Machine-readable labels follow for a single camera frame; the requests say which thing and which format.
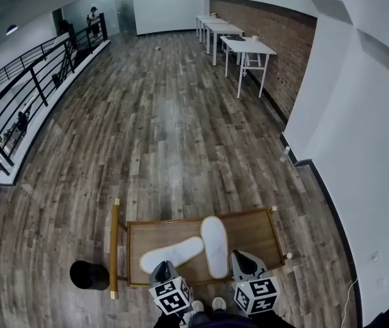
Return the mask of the black metal railing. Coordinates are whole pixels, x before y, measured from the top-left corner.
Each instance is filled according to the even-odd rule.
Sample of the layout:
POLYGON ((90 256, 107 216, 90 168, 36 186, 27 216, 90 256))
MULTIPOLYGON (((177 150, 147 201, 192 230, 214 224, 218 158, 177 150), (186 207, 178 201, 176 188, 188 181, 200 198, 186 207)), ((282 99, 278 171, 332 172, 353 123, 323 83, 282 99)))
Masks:
POLYGON ((76 77, 108 44, 104 14, 99 14, 99 34, 88 26, 75 31, 77 48, 68 33, 48 40, 0 71, 0 184, 13 180, 51 110, 76 77), (18 112, 27 114, 27 132, 16 129, 18 112))

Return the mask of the black round bin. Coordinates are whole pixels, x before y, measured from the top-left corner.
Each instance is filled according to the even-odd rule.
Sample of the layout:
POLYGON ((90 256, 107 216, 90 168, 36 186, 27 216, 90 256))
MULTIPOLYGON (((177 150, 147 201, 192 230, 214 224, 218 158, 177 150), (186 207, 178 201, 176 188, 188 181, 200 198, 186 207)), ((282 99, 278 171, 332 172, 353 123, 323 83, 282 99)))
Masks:
POLYGON ((83 260, 71 265, 70 279, 82 290, 106 290, 109 287, 109 271, 101 264, 83 260))

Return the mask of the white slipper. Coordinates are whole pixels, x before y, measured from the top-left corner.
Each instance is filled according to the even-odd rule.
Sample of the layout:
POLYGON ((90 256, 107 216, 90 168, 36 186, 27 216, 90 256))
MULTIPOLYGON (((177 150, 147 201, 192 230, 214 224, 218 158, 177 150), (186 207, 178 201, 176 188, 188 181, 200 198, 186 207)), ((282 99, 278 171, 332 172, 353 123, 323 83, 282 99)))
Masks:
POLYGON ((143 272, 151 274, 163 261, 170 261, 177 268, 203 251, 203 240, 199 236, 192 236, 179 243, 146 252, 141 256, 139 265, 143 272))
POLYGON ((229 274, 228 236, 220 218, 210 216, 205 218, 200 227, 201 238, 209 269, 213 279, 224 279, 229 274))

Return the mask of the wooden trolley cart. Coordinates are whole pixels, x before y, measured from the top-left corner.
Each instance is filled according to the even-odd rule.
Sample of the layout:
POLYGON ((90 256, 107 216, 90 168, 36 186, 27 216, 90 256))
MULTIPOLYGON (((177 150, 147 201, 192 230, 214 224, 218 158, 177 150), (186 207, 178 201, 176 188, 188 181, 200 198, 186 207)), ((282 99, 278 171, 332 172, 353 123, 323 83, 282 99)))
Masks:
MULTIPOLYGON (((273 214, 276 206, 264 207, 220 215, 228 235, 230 251, 239 250, 251 253, 274 270, 285 265, 291 258, 284 253, 276 232, 273 214)), ((109 239, 109 292, 112 299, 118 298, 118 282, 125 281, 127 286, 147 288, 148 278, 142 275, 139 258, 154 247, 173 245, 191 236, 200 235, 201 218, 166 221, 127 221, 119 220, 120 200, 116 199, 111 212, 111 231, 109 239), (126 232, 126 274, 119 275, 118 230, 126 232)))

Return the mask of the white table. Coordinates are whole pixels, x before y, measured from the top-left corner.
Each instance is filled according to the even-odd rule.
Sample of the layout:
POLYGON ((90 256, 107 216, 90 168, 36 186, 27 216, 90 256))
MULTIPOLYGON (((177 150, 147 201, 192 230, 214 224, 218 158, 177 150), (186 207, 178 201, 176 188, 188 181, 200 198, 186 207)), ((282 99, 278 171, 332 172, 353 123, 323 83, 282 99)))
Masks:
POLYGON ((211 15, 196 15, 196 36, 199 38, 199 40, 201 40, 203 34, 204 20, 206 21, 217 20, 217 17, 211 15))
POLYGON ((244 74, 247 73, 248 70, 262 70, 263 75, 262 79, 260 81, 260 89, 258 93, 258 97, 261 98, 263 88, 264 88, 264 83, 265 83, 265 77, 267 74, 267 67, 269 63, 269 58, 271 55, 277 55, 277 53, 271 49, 269 46, 266 44, 263 44, 260 40, 259 41, 253 41, 252 38, 247 38, 244 37, 245 41, 232 41, 232 40, 227 40, 226 36, 221 36, 220 39, 224 42, 226 45, 226 62, 225 62, 225 77, 228 76, 228 65, 229 65, 229 53, 232 51, 236 53, 237 55, 240 56, 240 61, 239 61, 239 83, 238 83, 238 88, 237 88, 237 98, 240 99, 241 95, 241 86, 242 86, 242 80, 244 74), (245 57, 245 53, 259 53, 260 58, 261 58, 261 63, 262 66, 259 69, 248 69, 243 66, 243 61, 245 57))
POLYGON ((203 34, 202 34, 202 37, 201 37, 201 40, 199 40, 199 43, 204 43, 204 37, 205 37, 205 33, 206 33, 206 24, 207 23, 212 23, 212 24, 225 24, 227 25, 228 22, 218 18, 217 20, 210 20, 210 21, 206 21, 204 20, 204 23, 203 23, 203 34))
POLYGON ((243 36, 244 31, 231 24, 206 23, 206 54, 211 53, 213 48, 213 66, 217 64, 217 39, 218 35, 243 36))

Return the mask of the person's left forearm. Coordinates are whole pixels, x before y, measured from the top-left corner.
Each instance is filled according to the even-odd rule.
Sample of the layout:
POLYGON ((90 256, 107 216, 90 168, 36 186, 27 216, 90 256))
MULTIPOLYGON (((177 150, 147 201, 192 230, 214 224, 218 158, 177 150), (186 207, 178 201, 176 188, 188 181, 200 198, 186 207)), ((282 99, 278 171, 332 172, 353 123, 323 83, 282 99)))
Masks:
POLYGON ((153 328, 188 328, 193 312, 162 313, 153 328))

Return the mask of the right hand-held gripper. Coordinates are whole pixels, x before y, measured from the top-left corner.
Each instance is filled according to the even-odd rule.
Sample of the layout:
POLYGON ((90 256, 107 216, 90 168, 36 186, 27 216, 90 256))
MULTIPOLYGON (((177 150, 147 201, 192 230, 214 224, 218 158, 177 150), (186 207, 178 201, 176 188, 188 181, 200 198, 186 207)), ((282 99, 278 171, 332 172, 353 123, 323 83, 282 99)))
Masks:
POLYGON ((247 315, 273 310, 280 296, 277 277, 266 273, 265 263, 246 251, 234 250, 230 259, 237 306, 247 315))

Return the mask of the white stool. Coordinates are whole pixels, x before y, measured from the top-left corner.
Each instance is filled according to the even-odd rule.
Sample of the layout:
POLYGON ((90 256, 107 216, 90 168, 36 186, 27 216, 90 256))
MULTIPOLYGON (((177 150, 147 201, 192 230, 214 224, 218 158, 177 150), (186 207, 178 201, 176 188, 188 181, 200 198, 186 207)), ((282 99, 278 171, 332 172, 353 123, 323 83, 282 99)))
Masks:
POLYGON ((259 53, 245 53, 243 66, 248 69, 259 69, 262 66, 259 53))

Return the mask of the person's right forearm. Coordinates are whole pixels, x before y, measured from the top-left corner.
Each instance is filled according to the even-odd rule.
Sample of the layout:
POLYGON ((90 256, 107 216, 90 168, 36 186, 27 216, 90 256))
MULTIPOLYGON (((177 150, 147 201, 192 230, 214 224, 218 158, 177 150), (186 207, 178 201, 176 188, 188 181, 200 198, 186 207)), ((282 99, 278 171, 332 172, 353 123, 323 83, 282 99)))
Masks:
POLYGON ((248 317, 257 328, 295 328, 273 310, 251 314, 248 317))

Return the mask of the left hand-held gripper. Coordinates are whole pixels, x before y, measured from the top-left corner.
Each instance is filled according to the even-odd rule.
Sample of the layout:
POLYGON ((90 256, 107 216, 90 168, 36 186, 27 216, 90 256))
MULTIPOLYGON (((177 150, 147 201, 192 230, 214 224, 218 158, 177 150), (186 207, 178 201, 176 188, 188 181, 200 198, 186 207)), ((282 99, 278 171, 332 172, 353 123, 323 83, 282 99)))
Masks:
POLYGON ((149 284, 158 284, 149 292, 164 314, 175 314, 191 307, 191 289, 171 261, 158 263, 150 274, 149 284))

